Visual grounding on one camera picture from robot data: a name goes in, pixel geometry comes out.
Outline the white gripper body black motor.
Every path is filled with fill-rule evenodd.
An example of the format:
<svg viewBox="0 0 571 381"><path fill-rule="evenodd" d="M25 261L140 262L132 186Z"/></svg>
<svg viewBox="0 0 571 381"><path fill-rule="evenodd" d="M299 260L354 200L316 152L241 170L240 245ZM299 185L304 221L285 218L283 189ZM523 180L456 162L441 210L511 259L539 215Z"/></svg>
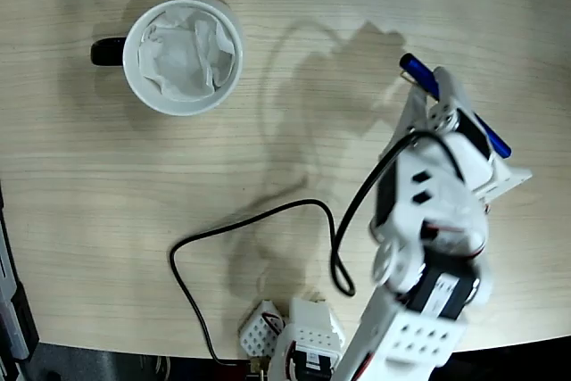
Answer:
<svg viewBox="0 0 571 381"><path fill-rule="evenodd" d="M469 116L457 112L457 117L457 127L444 140L458 162L465 184L474 191L492 178L492 150L487 135Z"/></svg>

